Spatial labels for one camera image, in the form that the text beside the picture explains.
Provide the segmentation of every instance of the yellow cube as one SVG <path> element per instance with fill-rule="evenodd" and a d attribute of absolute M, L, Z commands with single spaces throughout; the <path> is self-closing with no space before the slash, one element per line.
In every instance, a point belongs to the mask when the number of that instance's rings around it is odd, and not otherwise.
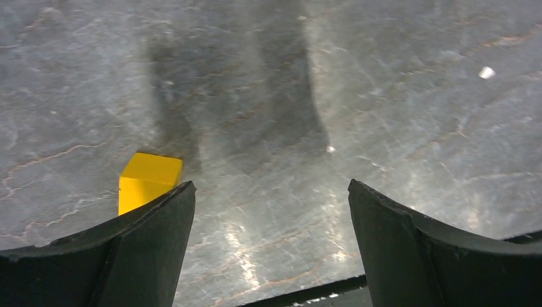
<path fill-rule="evenodd" d="M 136 153 L 119 179 L 118 214 L 139 208 L 180 183 L 181 159 Z"/>

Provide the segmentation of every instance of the cube top face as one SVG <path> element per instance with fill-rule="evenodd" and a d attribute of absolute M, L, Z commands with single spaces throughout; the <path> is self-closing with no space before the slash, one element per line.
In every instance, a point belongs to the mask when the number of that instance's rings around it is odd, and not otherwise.
<path fill-rule="evenodd" d="M 137 152 L 120 177 L 167 185 L 177 184 L 182 166 L 183 161 L 180 159 Z"/>

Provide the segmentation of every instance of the white speck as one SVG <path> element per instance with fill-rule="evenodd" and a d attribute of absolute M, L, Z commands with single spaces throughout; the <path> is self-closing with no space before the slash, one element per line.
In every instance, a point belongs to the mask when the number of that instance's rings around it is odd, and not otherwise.
<path fill-rule="evenodd" d="M 478 74 L 480 78 L 482 79 L 489 79 L 495 75 L 495 71 L 491 67 L 484 67 L 482 70 L 480 70 L 480 73 Z"/>

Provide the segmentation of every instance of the gray surface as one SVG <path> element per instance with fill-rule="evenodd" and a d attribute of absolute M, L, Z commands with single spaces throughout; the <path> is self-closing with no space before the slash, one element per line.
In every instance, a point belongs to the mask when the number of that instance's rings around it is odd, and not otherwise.
<path fill-rule="evenodd" d="M 114 217 L 136 150 L 198 188 L 175 306 L 362 273 L 351 178 L 489 237 L 542 226 L 538 0 L 1 7 L 2 248 Z"/>

